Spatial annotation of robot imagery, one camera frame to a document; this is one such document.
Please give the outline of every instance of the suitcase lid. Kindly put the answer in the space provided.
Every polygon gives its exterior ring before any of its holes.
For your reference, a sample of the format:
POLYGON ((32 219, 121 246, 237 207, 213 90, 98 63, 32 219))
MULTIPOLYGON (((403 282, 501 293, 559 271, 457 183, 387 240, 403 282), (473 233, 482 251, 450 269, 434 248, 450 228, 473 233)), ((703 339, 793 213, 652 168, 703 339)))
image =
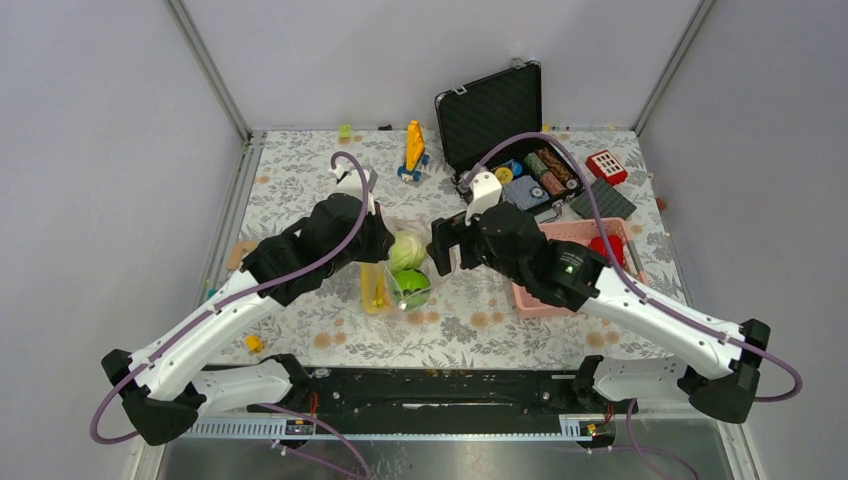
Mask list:
POLYGON ((512 60, 512 68, 436 97, 445 161, 455 177, 507 138, 542 129, 542 66, 512 60))

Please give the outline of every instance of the wire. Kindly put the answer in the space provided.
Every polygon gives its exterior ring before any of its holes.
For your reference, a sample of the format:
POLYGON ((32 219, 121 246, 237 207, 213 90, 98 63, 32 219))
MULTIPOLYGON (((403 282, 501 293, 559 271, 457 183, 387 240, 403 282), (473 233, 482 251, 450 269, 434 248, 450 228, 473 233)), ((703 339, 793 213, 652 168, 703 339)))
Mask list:
MULTIPOLYGON (((326 255, 301 268, 300 270, 296 270, 292 273, 283 275, 282 277, 269 280, 265 283, 256 285, 255 287, 244 289, 240 292, 236 292, 230 295, 229 297, 226 297, 225 299, 221 300, 220 302, 214 305, 216 311, 220 311, 230 303, 244 298, 248 295, 251 295, 253 293, 256 293, 260 290, 275 287, 281 283, 289 282, 296 278, 302 277, 303 275, 306 275, 307 273, 321 267, 325 263, 332 260, 336 255, 338 255, 342 250, 344 250, 350 244, 350 242, 353 241, 354 237, 356 237, 356 234, 359 233, 359 229, 362 227, 362 223, 365 221, 365 216, 368 214, 368 179, 365 177, 365 170, 362 168, 362 164, 359 163, 356 157, 347 152, 336 152, 333 154, 332 157, 330 157, 330 166, 332 168, 336 168, 336 159, 338 159, 339 157, 344 157, 348 159, 351 164, 353 164, 353 168, 355 168, 356 173, 359 174, 359 181, 362 183, 362 206, 360 207, 359 215, 356 217, 356 221, 354 222, 353 227, 350 229, 350 232, 348 232, 347 236, 342 239, 342 241, 339 242, 339 244, 336 245, 335 248, 330 250, 326 255)), ((162 354, 165 353, 165 351, 167 351, 175 343, 180 341, 180 339, 182 339, 188 332, 190 332, 196 326, 200 325, 200 323, 209 318, 211 315, 211 310, 205 310, 204 312, 202 312, 194 320, 187 323, 183 328, 181 328, 174 336, 166 340, 161 347, 159 347, 155 352, 150 355, 148 360, 152 363, 153 361, 161 357, 162 354)), ((104 397, 103 400, 100 402, 100 405, 97 406, 97 410, 94 412, 94 416, 91 418, 91 424, 88 428, 88 434, 91 436, 92 440, 102 445, 114 445, 116 443, 125 442, 131 438, 138 436, 138 432, 134 431, 126 435, 121 435, 120 437, 103 437, 97 431, 97 426, 100 424, 100 419, 103 417, 103 412, 106 411, 106 407, 109 406, 112 400, 121 392, 124 387, 127 386, 127 384, 133 381, 135 377, 141 374, 141 372, 143 372, 147 367, 149 367, 148 363, 142 363, 138 365, 124 378, 122 378, 120 382, 118 382, 114 387, 112 387, 112 390, 110 390, 109 393, 106 394, 106 397, 104 397)))
MULTIPOLYGON (((685 467, 687 470, 692 472, 692 475, 695 477, 695 480, 701 479, 701 476, 698 474, 698 471, 695 469, 695 466, 692 465, 691 463, 689 463, 688 460, 681 457, 680 455, 678 455, 674 452, 671 452, 669 450, 665 450, 663 448, 656 448, 656 447, 640 447, 640 448, 645 453, 653 453, 654 455, 659 455, 661 457, 666 457, 666 458, 670 458, 671 460, 674 460, 675 462, 679 463, 680 465, 685 467)), ((555 450, 565 451, 566 453, 582 453, 584 455, 586 453, 588 453, 588 451, 584 448, 568 448, 568 449, 565 449, 565 450, 560 450, 560 449, 555 449, 555 450)), ((633 445, 619 445, 619 446, 615 446, 615 447, 593 448, 593 449, 591 449, 592 455, 599 455, 599 454, 605 454, 605 453, 635 452, 635 451, 636 451, 636 447, 633 446, 633 445)))
POLYGON ((514 136, 504 140, 503 142, 499 143, 498 145, 495 146, 495 148, 490 150, 489 153, 484 155, 483 158, 481 158, 480 161, 477 162, 474 165, 474 167, 471 169, 471 172, 468 175, 466 175, 466 177, 465 177, 465 179, 463 179, 462 183, 464 185, 468 185, 471 182, 471 179, 474 177, 474 175, 476 175, 477 172, 479 172, 480 169, 483 168, 483 166, 485 166, 486 163, 489 160, 491 160, 492 157, 494 157, 495 154, 497 154, 499 151, 503 150, 507 146, 509 146, 509 145, 511 145, 511 144, 513 144, 517 141, 531 139, 531 138, 532 139, 544 140, 544 141, 548 142, 551 146, 560 150, 560 152, 562 152, 562 154, 565 155, 565 157, 568 159, 568 162, 571 164, 572 169, 574 170, 574 173, 577 174, 577 177, 580 178, 580 180, 583 182, 583 185, 586 186, 586 193, 588 194, 588 197, 589 197, 589 203, 592 205, 592 214, 595 217, 595 223, 597 223, 597 225, 598 225, 598 231, 600 232, 601 239, 604 242, 604 248, 606 249, 607 256, 610 259, 610 263, 612 264, 613 269, 618 274, 619 278, 621 278, 621 281, 627 286, 627 288, 629 288, 633 293, 636 294, 636 296, 638 296, 640 299, 642 299, 645 303, 650 304, 651 306, 653 306, 657 310, 665 313, 666 315, 668 315, 668 316, 670 316, 670 317, 672 317, 676 320, 679 320, 680 322, 683 322, 685 325, 687 325, 691 328, 694 328, 695 330, 698 330, 701 333, 704 333, 704 334, 709 335, 711 337, 715 337, 718 340, 721 340, 723 342, 726 341, 727 343, 729 343, 731 345, 739 347, 743 350, 747 350, 747 351, 749 351, 749 352, 751 352, 751 353, 753 353, 753 354, 755 354, 755 355, 757 355, 761 358, 764 358, 764 359, 768 360, 769 362, 771 362, 771 363, 777 365, 778 367, 782 368, 787 373, 789 373, 789 375, 792 376, 792 379, 794 380, 795 384, 792 386, 792 388, 789 391, 787 391, 785 393, 781 393, 779 395, 766 396, 766 397, 755 397, 754 401, 763 402, 763 403, 773 403, 773 402, 780 402, 780 401, 783 401, 783 400, 789 400, 790 398, 798 395, 798 393, 801 391, 801 388, 804 385, 804 381, 801 378, 801 374, 798 373, 798 371, 795 370, 795 368, 793 368, 791 365, 784 362, 783 360, 781 360, 780 358, 778 358, 777 356, 775 356, 772 353, 766 352, 765 350, 763 350, 761 348, 757 348, 754 345, 750 345, 750 344, 745 343, 741 340, 737 340, 737 339, 732 338, 732 337, 728 338, 728 337, 726 337, 726 335, 724 333, 713 330, 712 328, 707 327, 706 325, 701 325, 700 323, 696 322, 695 320, 693 320, 693 319, 689 318, 688 316, 678 312, 677 310, 674 310, 673 308, 665 305, 664 303, 658 302, 657 300, 654 300, 653 298, 648 297, 648 295, 644 291, 642 291, 642 289, 640 289, 639 286, 636 285, 635 282, 633 282, 633 280, 631 280, 630 276, 628 276, 627 273, 624 271, 624 269, 621 268, 621 264, 618 263, 618 259, 613 254, 612 246, 610 245, 610 242, 609 242, 609 236, 607 235, 606 227, 604 226, 604 222, 601 218, 601 211, 598 208, 598 202, 595 199, 595 194, 592 192, 592 188, 589 186, 589 182, 586 179, 586 175, 583 173, 583 170, 580 168, 580 165, 577 164, 577 161, 574 159, 574 157, 571 156, 571 153, 568 152, 568 149, 566 149, 565 146, 562 143, 559 142, 559 140, 557 140, 557 139, 555 139, 555 138, 553 138, 549 135, 546 135, 544 133, 540 133, 540 132, 527 132, 527 133, 520 133, 518 135, 514 135, 514 136))
POLYGON ((604 415, 604 425, 608 424, 615 415, 615 405, 612 402, 607 403, 607 413, 604 415))
MULTIPOLYGON (((627 435, 630 436, 630 443, 633 444, 632 445, 633 450, 635 450, 636 453, 639 454, 639 457, 642 459, 642 461, 644 461, 645 464, 648 465, 648 467, 651 470, 653 470, 657 475, 659 475, 660 478, 662 478, 663 480, 674 480, 674 478, 671 475, 665 473, 664 471, 662 471, 660 469, 660 467, 656 466, 656 464, 654 464, 654 462, 648 460, 648 456, 645 455, 645 452, 649 451, 648 450, 649 447, 639 446, 639 443, 636 442, 636 436, 633 434, 633 422, 632 422, 632 420, 633 420, 633 407, 635 407, 635 406, 636 406, 636 399, 633 398, 633 399, 630 400, 630 404, 627 405, 627 416, 625 417, 625 420, 624 420, 625 425, 627 425, 627 435)), ((688 468, 689 471, 691 471, 695 475, 695 480, 698 480, 698 479, 701 478, 701 476, 698 475, 698 471, 695 470, 695 468, 692 467, 688 462, 683 461, 681 458, 678 458, 676 455, 672 454, 671 452, 666 452, 663 455, 672 457, 675 460, 677 460, 678 462, 682 463, 683 466, 688 468)))
POLYGON ((356 473, 356 472, 352 472, 350 470, 346 470, 346 469, 336 465, 335 463, 330 462, 329 460, 324 460, 323 458, 318 458, 318 457, 310 455, 308 453, 301 452, 300 450, 297 450, 297 449, 288 449, 288 450, 286 450, 286 452, 293 453, 293 454, 295 454, 299 457, 305 458, 307 460, 312 460, 313 462, 320 463, 321 465, 324 465, 325 467, 330 467, 337 472, 341 472, 341 473, 343 473, 345 475, 349 475, 351 477, 356 477, 356 478, 361 478, 361 479, 371 478, 371 475, 372 475, 371 467, 368 466, 368 462, 365 461, 365 458, 362 456, 361 453, 359 453, 359 450, 357 450, 356 447, 353 446, 353 443, 351 443, 350 440, 345 438, 344 435, 339 433, 338 430, 336 430, 335 428, 328 425, 327 422, 324 422, 323 420, 319 420, 318 418, 316 418, 314 416, 304 415, 302 413, 297 413, 297 412, 288 410, 286 408, 283 408, 283 407, 280 407, 278 405, 274 405, 274 404, 271 404, 271 403, 259 403, 257 405, 262 407, 262 408, 267 408, 269 410, 274 410, 275 412, 284 413, 286 415, 291 415, 293 417, 297 417, 297 418, 306 420, 308 422, 312 422, 313 424, 317 424, 317 425, 321 426, 321 428, 323 428, 324 430, 332 433, 333 435, 335 435, 336 438, 341 440, 341 442, 344 444, 344 446, 347 447, 348 450, 350 450, 350 452, 353 454, 354 457, 356 457, 356 459, 359 461, 359 464, 362 465, 362 468, 365 470, 365 474, 363 475, 361 473, 356 473))

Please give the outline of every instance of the spool of thread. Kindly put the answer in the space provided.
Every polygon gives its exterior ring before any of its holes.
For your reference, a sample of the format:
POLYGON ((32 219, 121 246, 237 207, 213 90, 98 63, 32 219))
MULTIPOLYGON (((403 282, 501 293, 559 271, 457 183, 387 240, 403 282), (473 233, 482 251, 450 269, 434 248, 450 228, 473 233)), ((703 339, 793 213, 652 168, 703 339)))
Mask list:
POLYGON ((551 172, 553 172, 554 176, 557 180, 559 180, 560 184, 566 184, 569 180, 574 178, 574 175, 568 171, 568 168, 559 161, 550 151, 546 149, 536 150, 536 155, 539 159, 542 160, 551 172))
POLYGON ((539 183, 541 183, 542 186, 545 187, 545 190, 547 190, 552 196, 559 195, 565 191, 565 187, 559 183, 559 180, 556 179, 550 170, 546 171, 541 177, 539 177, 539 183))
POLYGON ((548 171, 548 167, 545 166, 545 163, 535 153, 528 153, 524 157, 524 163, 536 178, 541 178, 548 171))

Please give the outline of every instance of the green ball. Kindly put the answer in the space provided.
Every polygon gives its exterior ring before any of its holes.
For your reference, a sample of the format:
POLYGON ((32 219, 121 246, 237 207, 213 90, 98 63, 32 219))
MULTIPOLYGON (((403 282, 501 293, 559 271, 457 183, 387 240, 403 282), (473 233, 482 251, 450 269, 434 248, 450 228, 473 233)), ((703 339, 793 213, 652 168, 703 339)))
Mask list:
POLYGON ((427 303, 430 292, 430 279, 418 270, 407 269, 393 274, 392 296, 401 310, 415 310, 427 303))
POLYGON ((427 245, 421 238, 406 230, 395 234, 395 243, 389 249, 389 263, 393 272, 419 268, 427 257, 427 245))

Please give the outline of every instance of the yellow toy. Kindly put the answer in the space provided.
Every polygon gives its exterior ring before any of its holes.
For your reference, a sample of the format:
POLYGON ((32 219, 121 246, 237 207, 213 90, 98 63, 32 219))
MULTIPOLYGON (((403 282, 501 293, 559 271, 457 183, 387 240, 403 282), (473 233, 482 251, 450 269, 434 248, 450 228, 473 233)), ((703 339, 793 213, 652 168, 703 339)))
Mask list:
POLYGON ((398 177, 404 182, 421 180, 421 172, 416 171, 419 165, 427 165, 430 156, 424 153, 424 133, 418 120, 409 122, 406 128, 406 161, 398 168, 398 177))
POLYGON ((359 264, 359 284, 362 293, 362 308, 374 315, 392 310, 386 275, 383 266, 373 263, 359 264))
POLYGON ((257 335, 250 335, 245 338, 244 343, 247 344, 247 348, 253 353, 259 353, 265 350, 265 345, 262 344, 262 340, 257 335))

